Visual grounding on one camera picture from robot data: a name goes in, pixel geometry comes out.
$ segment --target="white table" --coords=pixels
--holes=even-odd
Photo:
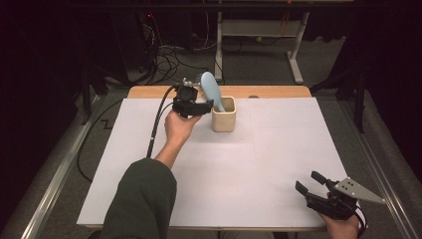
[[[178,191],[170,227],[322,230],[321,219],[295,190],[296,180],[324,196],[326,188],[311,179],[311,172],[333,179],[346,174],[316,99],[236,100],[233,132],[214,132],[211,115],[205,115],[181,150],[172,169]],[[122,103],[78,224],[102,227],[120,178],[146,155],[159,102]],[[152,155],[164,141],[161,122]]]
[[[353,0],[292,0],[292,2],[352,2]],[[250,2],[288,2],[287,0],[255,0]],[[295,82],[298,85],[304,83],[301,70],[296,59],[299,47],[301,45],[302,37],[304,36],[305,28],[308,23],[310,13],[305,12],[301,21],[289,21],[289,27],[286,32],[280,32],[280,25],[282,21],[262,21],[262,20],[224,20],[223,14],[218,13],[217,18],[217,51],[215,55],[214,75],[217,81],[223,79],[223,51],[222,51],[222,37],[223,36],[252,36],[252,37],[295,37],[295,47],[291,51],[287,51],[287,57],[292,69]]]

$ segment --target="cable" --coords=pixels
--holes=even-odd
[[[158,111],[157,111],[157,115],[155,117],[155,122],[154,122],[154,127],[152,129],[152,133],[151,133],[151,138],[149,140],[149,147],[148,147],[148,152],[146,153],[146,157],[151,158],[151,154],[152,154],[152,149],[154,147],[154,142],[155,142],[155,136],[157,134],[157,128],[158,128],[158,124],[159,124],[159,119],[160,116],[162,114],[161,109],[162,109],[162,105],[164,105],[165,100],[167,99],[168,94],[171,92],[171,90],[176,89],[176,87],[171,86],[167,92],[165,92],[162,100],[161,100],[161,104],[159,105]]]
[[[81,169],[81,152],[82,152],[82,150],[84,149],[84,145],[85,145],[85,143],[86,143],[86,141],[87,141],[87,138],[89,137],[89,135],[90,135],[90,133],[91,133],[91,131],[93,130],[93,128],[94,128],[94,126],[96,125],[96,123],[100,120],[100,118],[106,113],[106,112],[108,112],[112,107],[114,107],[115,105],[117,105],[118,103],[120,103],[120,102],[122,102],[124,100],[124,98],[123,99],[120,99],[120,100],[118,100],[117,102],[115,102],[115,103],[113,103],[113,104],[111,104],[108,108],[106,108],[101,114],[100,114],[100,116],[94,121],[94,123],[91,125],[91,127],[90,127],[90,129],[88,130],[88,132],[87,132],[87,135],[85,136],[85,138],[84,138],[84,140],[82,141],[82,144],[81,144],[81,147],[80,147],[80,149],[79,149],[79,151],[78,151],[78,156],[77,156],[77,167],[78,167],[78,171],[79,171],[79,173],[81,174],[81,176],[84,178],[84,179],[86,179],[89,183],[92,183],[93,182],[93,180],[92,179],[90,179],[89,177],[87,177],[85,174],[84,174],[84,172],[82,171],[82,169]]]
[[[357,214],[357,212],[356,212],[356,211],[354,212],[354,215],[357,217],[357,220],[359,220],[359,222],[360,222],[360,229],[359,229],[359,232],[358,232],[358,234],[357,234],[357,238],[359,238],[359,237],[360,237],[360,236],[362,236],[362,235],[363,235],[363,233],[365,232],[366,227],[367,227],[367,225],[368,225],[368,221],[367,221],[366,215],[365,215],[365,213],[363,212],[363,210],[362,210],[360,207],[357,207],[357,208],[359,208],[359,210],[360,210],[360,212],[362,213],[363,218],[364,218],[364,220],[365,220],[365,222],[363,222],[363,220],[362,220],[362,218],[359,216],[359,214]]]
[[[357,218],[357,220],[359,221],[359,223],[360,223],[360,228],[359,228],[359,231],[357,232],[357,238],[360,238],[362,235],[363,235],[363,233],[365,232],[365,230],[366,230],[366,227],[367,227],[367,219],[366,219],[366,215],[365,215],[365,213],[363,212],[363,210],[360,208],[360,207],[358,207],[358,206],[356,206],[359,210],[360,210],[360,212],[362,213],[362,215],[363,215],[363,218],[365,219],[365,221],[363,222],[363,220],[362,220],[362,218],[360,217],[360,215],[356,212],[356,210],[353,210],[347,203],[345,203],[344,201],[342,201],[342,200],[338,200],[343,206],[345,206],[345,207],[347,207],[350,211],[352,211],[353,212],[353,215]]]

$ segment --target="gray floor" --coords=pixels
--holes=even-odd
[[[325,80],[342,43],[343,39],[330,43],[322,40],[302,43],[298,62],[306,86],[310,87]],[[285,55],[293,45],[293,39],[281,40],[269,46],[243,42],[242,49],[238,51],[240,45],[237,41],[225,41],[223,72],[226,85],[294,85]],[[210,72],[214,71],[214,50],[193,52],[177,50],[177,56],[184,64],[207,67]],[[165,70],[166,65],[162,64],[160,68]],[[179,65],[173,79],[181,80],[184,77],[194,79],[203,71]],[[133,78],[137,75],[136,71],[129,73]],[[169,80],[160,85],[172,83],[173,81]],[[365,98],[365,134],[356,132],[351,122],[352,101],[338,102],[334,93],[335,90],[323,90],[316,93],[315,97],[347,174],[389,200],[388,206],[360,203],[369,222],[369,228],[362,238],[417,238],[417,235],[422,235],[419,227],[422,224],[420,182],[392,141],[369,93],[366,93]],[[124,98],[126,94],[127,90],[111,89],[105,98],[99,99],[101,103],[98,106],[99,113]],[[109,120],[108,124],[112,124],[118,113],[118,106],[107,111],[102,120]],[[83,111],[80,111],[34,179],[1,238],[22,237],[60,163],[78,140],[78,133],[83,129],[81,126],[83,117]],[[90,178],[95,175],[110,132],[110,129],[105,128],[105,123],[99,121],[88,134],[81,151],[80,163]],[[47,212],[41,230],[35,233],[38,237],[26,238],[88,238],[93,232],[91,229],[76,225],[90,184],[81,177],[75,163],[66,178],[60,194],[53,200],[54,207]],[[299,233],[299,238],[327,238],[327,235],[324,232]]]

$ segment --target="beige cup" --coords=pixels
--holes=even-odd
[[[236,101],[233,97],[222,97],[224,113],[217,108],[212,109],[212,129],[217,132],[229,132],[235,129],[236,124]]]

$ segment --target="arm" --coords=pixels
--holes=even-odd
[[[359,227],[359,221],[355,216],[347,220],[334,220],[321,213],[319,216],[326,223],[326,230],[331,239],[356,239]]]
[[[101,238],[166,238],[176,197],[170,168],[199,119],[168,114],[165,146],[156,160],[144,158],[127,169],[105,216]]]
[[[200,119],[201,116],[185,119],[176,112],[171,111],[165,118],[167,142],[155,159],[161,161],[171,169],[180,149],[189,138],[193,127]]]

